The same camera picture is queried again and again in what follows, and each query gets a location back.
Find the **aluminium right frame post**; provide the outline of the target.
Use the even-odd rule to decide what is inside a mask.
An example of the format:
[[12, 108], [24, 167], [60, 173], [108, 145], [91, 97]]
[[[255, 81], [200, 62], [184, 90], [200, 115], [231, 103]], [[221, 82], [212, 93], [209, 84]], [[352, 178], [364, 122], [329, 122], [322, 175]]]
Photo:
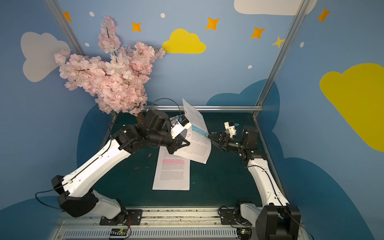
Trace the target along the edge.
[[270, 89], [279, 73], [279, 70], [281, 66], [283, 65], [283, 62], [295, 40], [295, 37], [306, 17], [306, 11], [309, 8], [310, 5], [310, 0], [304, 0], [300, 3], [298, 11], [293, 19], [293, 22], [287, 32], [285, 41], [283, 43], [283, 46], [280, 47], [279, 54], [276, 58], [276, 61], [273, 65], [273, 68], [267, 78], [267, 81], [265, 82], [262, 91], [258, 97], [258, 100], [256, 102], [256, 107], [259, 107], [261, 110], [253, 111], [253, 119], [256, 120], [257, 115], [259, 112], [263, 110], [263, 104], [268, 96], [268, 93], [270, 92]]

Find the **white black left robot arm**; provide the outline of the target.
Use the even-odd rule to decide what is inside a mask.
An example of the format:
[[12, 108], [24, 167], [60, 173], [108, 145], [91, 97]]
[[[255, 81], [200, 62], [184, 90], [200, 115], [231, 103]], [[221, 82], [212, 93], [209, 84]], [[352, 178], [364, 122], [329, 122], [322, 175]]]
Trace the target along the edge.
[[189, 146], [190, 142], [181, 132], [191, 126], [185, 115], [172, 124], [165, 112], [148, 110], [142, 122], [122, 127], [78, 169], [51, 180], [54, 191], [59, 194], [60, 209], [74, 218], [96, 214], [107, 224], [125, 224], [129, 217], [123, 203], [99, 194], [93, 189], [94, 184], [121, 161], [148, 145], [166, 147], [169, 154]]

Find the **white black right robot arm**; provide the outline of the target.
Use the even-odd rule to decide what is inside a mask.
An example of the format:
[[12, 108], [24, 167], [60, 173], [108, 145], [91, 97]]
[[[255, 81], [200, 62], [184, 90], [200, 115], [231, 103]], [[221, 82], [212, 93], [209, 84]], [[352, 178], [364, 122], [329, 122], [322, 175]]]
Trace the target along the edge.
[[301, 213], [291, 205], [278, 187], [263, 152], [258, 148], [259, 132], [254, 127], [243, 129], [242, 137], [234, 138], [234, 129], [210, 134], [212, 144], [223, 152], [233, 151], [246, 161], [246, 168], [258, 188], [263, 208], [253, 203], [239, 203], [234, 209], [234, 221], [250, 226], [259, 240], [297, 240]]

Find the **pink cherry blossom tree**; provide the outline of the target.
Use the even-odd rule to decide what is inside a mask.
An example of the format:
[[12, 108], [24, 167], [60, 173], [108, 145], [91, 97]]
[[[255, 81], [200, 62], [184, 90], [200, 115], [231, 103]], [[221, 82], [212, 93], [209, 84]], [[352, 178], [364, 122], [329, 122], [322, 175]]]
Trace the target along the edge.
[[123, 47], [110, 16], [101, 23], [98, 44], [110, 54], [109, 61], [71, 54], [69, 50], [54, 55], [60, 77], [66, 80], [65, 87], [70, 91], [84, 89], [106, 114], [122, 112], [138, 117], [147, 104], [145, 84], [150, 80], [153, 63], [164, 57], [165, 50], [141, 42]]

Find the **right circuit board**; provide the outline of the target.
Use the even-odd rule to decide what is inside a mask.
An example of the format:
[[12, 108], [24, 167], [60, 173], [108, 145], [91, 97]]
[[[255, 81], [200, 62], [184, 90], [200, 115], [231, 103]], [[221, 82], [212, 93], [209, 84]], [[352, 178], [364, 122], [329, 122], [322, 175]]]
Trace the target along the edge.
[[251, 228], [237, 228], [237, 240], [250, 240], [252, 235]]

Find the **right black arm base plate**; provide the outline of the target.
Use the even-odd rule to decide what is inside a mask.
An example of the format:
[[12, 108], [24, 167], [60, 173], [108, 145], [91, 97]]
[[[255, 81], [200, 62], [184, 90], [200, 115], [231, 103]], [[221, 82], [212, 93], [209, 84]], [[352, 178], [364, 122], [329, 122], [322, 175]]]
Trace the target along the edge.
[[218, 215], [221, 220], [222, 225], [231, 225], [231, 226], [241, 226], [241, 227], [251, 227], [252, 223], [240, 214], [239, 209], [230, 209], [228, 207], [220, 207], [218, 209]]

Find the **purple highlighted paper document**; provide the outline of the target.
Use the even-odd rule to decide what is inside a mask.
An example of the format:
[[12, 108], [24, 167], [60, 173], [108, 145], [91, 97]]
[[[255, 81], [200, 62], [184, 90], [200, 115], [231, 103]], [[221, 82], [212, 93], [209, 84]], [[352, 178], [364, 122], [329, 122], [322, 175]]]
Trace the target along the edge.
[[181, 121], [181, 116], [175, 116], [173, 117], [172, 119], [170, 119], [171, 121], [171, 129], [173, 129], [175, 126], [177, 126], [179, 124], [179, 121]]

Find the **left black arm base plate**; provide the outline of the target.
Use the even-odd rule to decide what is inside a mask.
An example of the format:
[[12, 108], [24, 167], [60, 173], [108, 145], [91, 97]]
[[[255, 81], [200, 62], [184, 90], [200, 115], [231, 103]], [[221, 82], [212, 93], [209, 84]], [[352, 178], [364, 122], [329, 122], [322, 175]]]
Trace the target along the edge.
[[108, 219], [102, 216], [100, 220], [100, 226], [118, 226], [118, 225], [129, 225], [138, 226], [141, 223], [143, 210], [141, 209], [128, 209], [122, 210], [113, 219]]

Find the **left green circuit board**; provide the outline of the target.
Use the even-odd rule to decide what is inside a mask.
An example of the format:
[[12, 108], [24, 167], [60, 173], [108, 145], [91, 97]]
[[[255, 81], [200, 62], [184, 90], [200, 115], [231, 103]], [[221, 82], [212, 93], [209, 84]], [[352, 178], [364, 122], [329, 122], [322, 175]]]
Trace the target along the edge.
[[129, 235], [127, 228], [114, 228], [110, 230], [109, 240], [124, 240]]

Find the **aluminium left frame post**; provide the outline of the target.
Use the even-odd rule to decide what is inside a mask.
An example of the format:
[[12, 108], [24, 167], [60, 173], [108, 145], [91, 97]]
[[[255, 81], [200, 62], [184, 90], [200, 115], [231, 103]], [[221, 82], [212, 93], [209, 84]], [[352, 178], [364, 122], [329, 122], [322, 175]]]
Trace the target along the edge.
[[70, 26], [69, 21], [65, 17], [65, 14], [56, 0], [45, 0], [45, 3], [47, 4], [48, 8], [50, 9], [51, 13], [55, 17], [56, 21], [58, 22], [60, 28], [62, 29], [64, 35], [68, 39], [70, 45], [73, 47], [74, 52], [77, 55], [85, 55], [85, 52], [74, 33], [72, 27]]

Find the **aluminium back frame bar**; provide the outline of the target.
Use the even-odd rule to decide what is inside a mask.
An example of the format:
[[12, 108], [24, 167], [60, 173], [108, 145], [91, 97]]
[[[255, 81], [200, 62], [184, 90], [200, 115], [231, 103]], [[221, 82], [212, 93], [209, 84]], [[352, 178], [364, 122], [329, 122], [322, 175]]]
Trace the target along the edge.
[[[200, 112], [261, 112], [262, 106], [194, 106]], [[144, 110], [161, 110], [165, 112], [183, 111], [183, 106], [145, 106]]]

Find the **aluminium front rail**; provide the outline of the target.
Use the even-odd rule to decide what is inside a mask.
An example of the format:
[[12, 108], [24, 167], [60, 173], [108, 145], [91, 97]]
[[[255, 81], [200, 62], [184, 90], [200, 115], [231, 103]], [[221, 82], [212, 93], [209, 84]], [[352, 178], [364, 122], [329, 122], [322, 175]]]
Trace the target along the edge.
[[73, 218], [62, 214], [50, 235], [51, 240], [109, 240], [114, 228], [127, 228], [124, 240], [237, 240], [237, 228], [222, 225], [219, 207], [132, 208], [143, 210], [138, 226], [100, 226], [102, 217]]

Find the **pink highlighted paper document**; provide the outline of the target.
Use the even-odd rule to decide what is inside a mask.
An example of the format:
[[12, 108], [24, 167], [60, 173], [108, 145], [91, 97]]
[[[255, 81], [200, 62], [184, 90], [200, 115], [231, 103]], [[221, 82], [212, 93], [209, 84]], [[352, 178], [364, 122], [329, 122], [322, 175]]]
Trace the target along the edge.
[[160, 147], [152, 190], [189, 191], [190, 160], [170, 155], [166, 147]]

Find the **aluminium frame post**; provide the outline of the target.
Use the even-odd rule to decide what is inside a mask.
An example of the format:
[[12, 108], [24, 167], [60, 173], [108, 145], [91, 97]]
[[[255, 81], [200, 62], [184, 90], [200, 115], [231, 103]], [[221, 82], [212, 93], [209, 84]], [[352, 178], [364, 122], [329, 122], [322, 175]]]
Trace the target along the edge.
[[293, 19], [293, 22], [287, 32], [285, 41], [283, 43], [283, 46], [280, 47], [279, 54], [276, 58], [276, 61], [273, 65], [273, 68], [267, 78], [267, 81], [265, 82], [262, 91], [258, 97], [258, 100], [256, 102], [256, 107], [259, 107], [261, 110], [253, 111], [253, 119], [256, 120], [257, 115], [259, 112], [263, 110], [263, 104], [268, 96], [268, 93], [270, 92], [270, 89], [279, 73], [279, 70], [281, 66], [283, 65], [283, 62], [295, 40], [295, 37], [306, 17], [306, 11], [309, 8], [310, 5], [310, 0], [304, 0], [300, 3], [298, 11]]
[[69, 21], [65, 17], [65, 14], [56, 0], [45, 0], [45, 3], [47, 4], [48, 8], [50, 9], [51, 13], [55, 17], [56, 21], [58, 22], [60, 28], [62, 29], [64, 35], [68, 39], [70, 45], [73, 47], [74, 52], [77, 55], [85, 55], [85, 52], [74, 33], [72, 27], [70, 26]]

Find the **blue highlighted paper document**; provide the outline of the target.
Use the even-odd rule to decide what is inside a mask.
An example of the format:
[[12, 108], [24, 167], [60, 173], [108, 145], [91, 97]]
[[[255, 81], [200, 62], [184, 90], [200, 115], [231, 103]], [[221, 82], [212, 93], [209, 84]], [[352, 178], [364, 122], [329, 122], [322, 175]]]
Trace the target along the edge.
[[190, 145], [174, 152], [174, 155], [206, 164], [211, 153], [212, 144], [208, 138], [208, 129], [203, 115], [183, 99], [185, 116], [192, 126], [187, 130], [185, 139]]

